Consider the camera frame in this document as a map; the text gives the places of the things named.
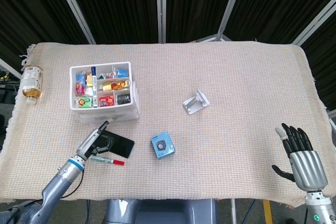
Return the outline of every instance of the snack package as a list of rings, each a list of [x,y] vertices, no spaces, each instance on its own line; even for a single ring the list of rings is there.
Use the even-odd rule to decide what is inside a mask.
[[[103,88],[103,91],[111,91],[112,88],[111,88],[111,82],[105,82],[103,85],[102,85],[102,88]]]
[[[92,74],[86,75],[86,87],[92,87]]]
[[[85,95],[85,72],[76,75],[76,96],[80,97]]]
[[[129,80],[123,80],[119,82],[112,82],[111,83],[111,88],[112,90],[120,90],[120,89],[125,89],[129,87],[131,82]]]
[[[103,80],[103,79],[113,79],[113,73],[112,73],[112,72],[101,73],[97,79],[98,79],[98,80]]]
[[[85,89],[85,95],[86,95],[87,97],[92,97],[92,96],[93,96],[93,89],[92,89],[92,87],[87,87],[87,88]]]
[[[117,96],[118,105],[126,104],[131,102],[130,94],[120,94]]]
[[[113,95],[107,95],[105,97],[99,98],[99,107],[107,107],[114,105],[114,97]]]
[[[92,98],[90,97],[77,97],[76,105],[78,108],[91,108],[92,107]]]
[[[126,78],[129,76],[128,70],[112,68],[114,78]]]

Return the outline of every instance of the yellow pole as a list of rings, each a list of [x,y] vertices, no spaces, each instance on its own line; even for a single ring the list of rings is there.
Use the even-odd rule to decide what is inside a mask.
[[[264,204],[264,213],[265,213],[265,221],[266,224],[273,224],[272,221],[272,213],[271,213],[271,205],[269,203],[269,200],[262,200],[262,203]]]

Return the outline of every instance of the silver robotic hand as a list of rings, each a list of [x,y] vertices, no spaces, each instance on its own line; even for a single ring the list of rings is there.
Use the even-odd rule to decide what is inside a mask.
[[[275,130],[282,140],[293,173],[283,172],[276,165],[272,165],[273,170],[307,192],[305,201],[308,213],[316,223],[336,224],[332,199],[322,192],[328,181],[319,155],[313,150],[307,134],[302,129],[288,127],[284,123],[282,127],[286,133],[280,128]]]

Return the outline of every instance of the white box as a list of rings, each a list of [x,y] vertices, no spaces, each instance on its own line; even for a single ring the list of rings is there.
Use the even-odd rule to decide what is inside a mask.
[[[114,78],[114,79],[102,79],[97,80],[97,89],[99,85],[105,82],[117,82],[120,80],[128,79],[131,84],[129,88],[124,90],[112,90],[112,91],[98,91],[97,99],[105,95],[114,96],[114,106],[98,107],[98,108],[77,108],[76,107],[76,75],[82,71],[91,72],[91,67],[96,67],[97,78],[101,73],[111,72],[112,67],[116,69],[124,69],[129,72],[129,77],[127,78]],[[130,94],[131,102],[127,104],[118,105],[117,95],[119,94]],[[74,66],[70,67],[70,108],[75,111],[78,115],[78,119],[82,123],[92,123],[100,124],[107,119],[112,119],[111,124],[124,124],[124,123],[134,123],[138,122],[140,119],[139,110],[139,95],[136,82],[132,75],[131,63],[130,62],[114,62],[114,63],[104,63],[96,65],[85,65],[85,66]]]

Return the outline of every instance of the robotic hand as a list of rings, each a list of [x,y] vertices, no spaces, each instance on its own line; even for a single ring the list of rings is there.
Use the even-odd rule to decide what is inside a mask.
[[[276,165],[272,165],[273,170],[307,192],[306,206],[316,223],[336,224],[332,199],[322,192],[328,181],[319,155],[313,150],[307,134],[302,129],[296,130],[284,123],[282,127],[286,133],[280,128],[275,130],[282,140],[293,174],[283,172]]]
[[[108,152],[114,140],[101,137],[106,129],[108,121],[99,128],[93,130],[78,147],[76,155],[69,158],[49,184],[43,189],[43,203],[36,204],[39,200],[27,201],[14,206],[10,211],[0,212],[0,224],[46,224],[57,202],[71,186],[72,182],[84,172],[84,164],[91,155]]]

